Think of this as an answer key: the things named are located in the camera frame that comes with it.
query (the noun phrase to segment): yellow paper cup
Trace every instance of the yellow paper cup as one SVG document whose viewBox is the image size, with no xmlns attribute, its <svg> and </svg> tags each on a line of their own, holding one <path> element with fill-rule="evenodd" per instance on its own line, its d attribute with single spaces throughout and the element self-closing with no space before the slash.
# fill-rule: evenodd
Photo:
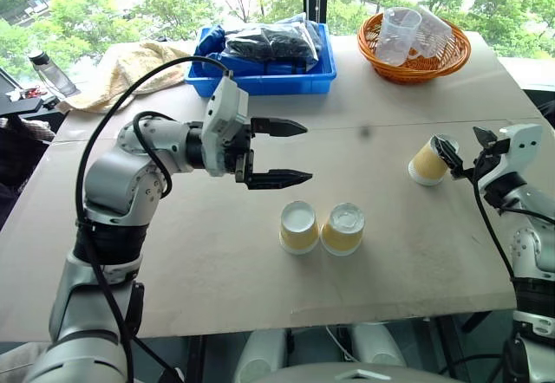
<svg viewBox="0 0 555 383">
<path fill-rule="evenodd" d="M 436 137 L 448 141 L 456 152 L 459 151 L 459 143 L 447 134 L 436 134 Z M 447 164 L 440 158 L 430 138 L 426 145 L 408 163 L 410 178 L 420 185 L 438 185 L 447 171 Z"/>
<path fill-rule="evenodd" d="M 348 256 L 362 241 L 364 214 L 354 204 L 337 205 L 322 227 L 322 245 L 332 255 Z"/>
<path fill-rule="evenodd" d="M 318 244 L 318 222 L 310 204 L 294 201 L 281 213 L 279 242 L 293 255 L 308 253 Z"/>
</svg>

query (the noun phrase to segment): black wire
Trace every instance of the black wire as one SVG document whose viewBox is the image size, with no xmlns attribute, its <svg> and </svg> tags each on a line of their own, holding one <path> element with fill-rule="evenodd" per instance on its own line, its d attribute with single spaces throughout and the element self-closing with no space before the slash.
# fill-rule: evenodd
<svg viewBox="0 0 555 383">
<path fill-rule="evenodd" d="M 507 211 L 507 212 L 516 212 L 518 214 L 526 214 L 527 216 L 532 216 L 535 218 L 539 218 L 540 220 L 544 220 L 547 223 L 555 224 L 555 218 L 549 218 L 547 216 L 544 216 L 543 214 L 539 214 L 538 212 L 521 210 L 519 208 L 511 208 L 511 207 L 501 207 L 500 210 Z"/>
<path fill-rule="evenodd" d="M 455 371 L 453 358 L 451 357 L 451 350 L 449 350 L 449 344 L 447 342 L 447 337 L 443 330 L 442 318 L 435 318 L 435 325 L 437 327 L 437 334 L 440 337 L 441 350 L 443 350 L 443 356 L 445 357 L 445 362 L 447 363 L 447 370 L 449 370 L 449 376 L 453 379 L 457 379 L 457 372 Z"/>
<path fill-rule="evenodd" d="M 218 61 L 213 60 L 211 58 L 206 58 L 204 56 L 193 55 L 193 56 L 184 56 L 182 58 L 177 58 L 175 60 L 171 60 L 170 62 L 166 62 L 165 64 L 162 64 L 159 67 L 153 69 L 152 71 L 146 73 L 139 80 L 137 80 L 134 84 L 132 84 L 131 87 L 129 87 L 125 91 L 125 93 L 123 93 L 120 96 L 118 101 L 108 110 L 106 115 L 102 118 L 102 120 L 100 121 L 100 123 L 98 124 L 96 129 L 91 134 L 91 137 L 88 140 L 87 145 L 85 145 L 85 148 L 83 150 L 83 153 L 82 153 L 82 156 L 81 156 L 81 161 L 79 162 L 79 167 L 77 168 L 77 179 L 75 181 L 75 211 L 77 212 L 77 224 L 78 225 L 81 226 L 81 225 L 84 225 L 84 224 L 87 223 L 87 215 L 85 214 L 85 204 L 83 203 L 83 182 L 84 182 L 84 179 L 85 179 L 85 170 L 87 168 L 88 157 L 90 156 L 90 153 L 93 149 L 93 146 L 95 145 L 95 142 L 98 140 L 98 137 L 100 136 L 100 134 L 102 132 L 102 129 L 104 129 L 104 127 L 107 125 L 108 121 L 112 118 L 112 116 L 114 116 L 115 112 L 118 111 L 118 109 L 121 107 L 123 102 L 133 93 L 134 90 L 136 90 L 138 87 L 140 87 L 141 84 L 143 84 L 145 81 L 150 79 L 153 75 L 158 74 L 160 71 L 163 71 L 166 68 L 170 68 L 173 65 L 181 64 L 183 62 L 206 62 L 206 63 L 212 64 L 215 67 L 220 68 L 225 73 L 225 75 L 230 75 L 231 74 L 230 70 L 224 64 L 222 64 L 221 62 L 218 62 Z M 166 178 L 166 184 L 169 180 L 170 180 L 170 177 L 167 177 Z M 125 355 L 126 355 L 127 381 L 129 381 L 130 383 L 133 383 L 133 381 L 134 381 L 134 379 L 133 379 L 133 355 L 132 355 L 132 352 L 131 352 L 131 337 L 129 335 L 127 325 L 125 324 L 125 321 L 123 320 L 123 316 L 121 315 L 121 311 L 120 311 L 120 309 L 117 305 L 117 302 L 114 299 L 114 295 L 112 295 L 112 291 L 109 288 L 108 282 L 106 281 L 106 278 L 102 274 L 101 265 L 98 261 L 98 257 L 96 256 L 95 247 L 93 245 L 93 238 L 91 236 L 89 236 L 88 239 L 86 240 L 85 249 L 87 251 L 88 260 L 89 260 L 89 262 L 91 264 L 91 267 L 92 267 L 92 269 L 95 273 L 96 281 L 98 282 L 98 284 L 101 288 L 102 294 L 104 294 L 104 297 L 106 298 L 106 301 L 108 302 L 108 306 L 110 307 L 110 310 L 112 311 L 112 315 L 114 316 L 115 321 L 118 325 L 118 330 L 119 330 L 120 336 L 121 336 L 121 345 L 123 346 L 123 350 L 124 350 Z"/>
<path fill-rule="evenodd" d="M 108 110 L 106 115 L 102 118 L 101 122 L 91 134 L 90 139 L 88 140 L 87 145 L 85 145 L 85 149 L 83 150 L 81 161 L 79 162 L 79 168 L 77 169 L 77 180 L 75 182 L 75 209 L 77 211 L 77 220 L 80 223 L 84 223 L 86 221 L 85 207 L 83 204 L 83 181 L 85 179 L 85 169 L 87 167 L 88 157 L 93 149 L 93 145 L 100 136 L 102 129 L 107 125 L 112 116 L 114 116 L 115 112 L 118 111 L 118 109 L 121 107 L 121 104 L 123 104 L 123 102 L 133 93 L 133 91 L 140 87 L 142 83 L 150 79 L 150 77 L 152 77 L 153 75 L 158 74 L 160 71 L 163 71 L 166 68 L 170 68 L 173 65 L 181 64 L 182 62 L 207 62 L 215 67 L 218 67 L 227 75 L 230 73 L 230 70 L 224 64 L 213 60 L 212 58 L 206 58 L 204 56 L 198 55 L 184 56 L 182 58 L 177 58 L 175 60 L 171 60 L 170 62 L 166 62 L 165 64 L 160 65 L 159 67 L 143 75 L 130 88 L 128 88 L 126 92 L 121 95 L 118 101 L 112 106 L 112 108 Z"/>
<path fill-rule="evenodd" d="M 123 346 L 123 351 L 126 356 L 126 364 L 127 364 L 127 381 L 130 383 L 134 382 L 133 378 L 133 353 L 131 351 L 131 338 L 129 335 L 129 330 L 127 325 L 125 324 L 125 320 L 123 319 L 123 315 L 121 315 L 120 308 L 118 307 L 117 302 L 115 301 L 114 295 L 110 290 L 110 286 L 108 285 L 108 281 L 106 277 L 102 274 L 101 265 L 98 261 L 98 256 L 96 255 L 96 249 L 93 245 L 92 237 L 85 232 L 86 239 L 85 239 L 85 251 L 87 252 L 87 257 L 90 262 L 91 267 L 95 273 L 96 281 L 98 282 L 98 286 L 100 286 L 106 301 L 108 302 L 108 306 L 114 315 L 115 322 L 118 326 L 121 336 L 121 345 Z"/>
<path fill-rule="evenodd" d="M 478 205 L 478 210 L 480 210 L 480 214 L 484 219 L 484 223 L 486 224 L 487 231 L 489 231 L 489 235 L 492 237 L 493 243 L 495 244 L 495 248 L 499 252 L 501 259 L 503 259 L 503 263 L 505 264 L 506 271 L 509 274 L 509 276 L 513 279 L 514 278 L 513 267 L 509 263 L 509 260 L 506 258 L 506 254 L 503 251 L 503 248 L 501 247 L 500 241 L 497 239 L 497 236 L 495 235 L 495 231 L 493 230 L 493 227 L 489 222 L 489 218 L 487 217 L 486 210 L 484 210 L 484 205 L 482 204 L 482 200 L 480 198 L 480 192 L 478 190 L 478 170 L 479 170 L 478 168 L 480 167 L 482 161 L 484 160 L 484 156 L 485 156 L 485 153 L 482 151 L 480 153 L 480 156 L 478 157 L 478 160 L 476 161 L 474 174 L 472 176 L 474 198 L 476 199 L 476 205 Z"/>
<path fill-rule="evenodd" d="M 462 363 L 466 363 L 467 361 L 472 361 L 472 360 L 481 360 L 481 359 L 498 359 L 500 358 L 501 355 L 500 354 L 475 354 L 475 355 L 469 355 L 468 357 L 463 357 L 460 360 L 454 361 L 453 364 L 451 366 L 458 366 L 459 364 Z M 440 374 L 444 374 L 447 370 L 449 369 L 448 366 L 443 367 L 440 370 Z"/>
<path fill-rule="evenodd" d="M 500 373 L 501 368 L 503 368 L 503 357 L 501 357 L 499 361 L 495 364 L 495 367 L 487 378 L 486 383 L 493 383 L 497 375 Z"/>
<path fill-rule="evenodd" d="M 145 353 L 147 353 L 148 355 L 150 355 L 153 359 L 155 359 L 158 364 L 160 364 L 163 368 L 165 368 L 168 372 L 171 372 L 172 376 L 175 378 L 175 381 L 178 381 L 179 383 L 183 383 L 183 380 L 181 380 L 180 376 L 177 373 L 177 370 L 175 370 L 173 367 L 171 367 L 169 364 L 167 364 L 161 357 L 159 357 L 159 355 L 157 355 L 152 348 L 150 348 L 147 344 L 145 344 L 144 341 L 142 341 L 139 337 L 137 337 L 136 335 L 133 336 L 133 341 L 135 342 L 135 344 L 137 344 Z"/>
<path fill-rule="evenodd" d="M 162 196 L 161 196 L 162 198 L 164 198 L 172 190 L 172 186 L 173 186 L 172 175 L 167 170 L 167 168 L 164 166 L 164 164 L 162 163 L 160 158 L 158 158 L 158 156 L 154 152 L 154 149 L 150 145 L 148 145 L 147 141 L 145 140 L 144 135 L 142 134 L 142 131 L 140 130 L 140 127 L 139 127 L 140 119 L 142 119 L 143 117 L 147 117 L 147 116 L 161 117 L 161 118 L 166 119 L 166 120 L 173 120 L 173 119 L 171 117 L 167 117 L 166 115 L 164 115 L 162 113 L 157 113 L 157 112 L 141 112 L 139 114 L 136 114 L 135 117 L 133 117 L 133 132 L 134 132 L 135 136 L 137 137 L 137 140 L 139 141 L 140 145 L 145 150 L 147 155 L 150 157 L 150 159 L 152 159 L 154 161 L 154 163 L 156 164 L 156 166 L 158 166 L 158 169 L 160 169 L 160 171 L 162 172 L 162 175 L 166 179 L 166 189 L 162 192 Z"/>
</svg>

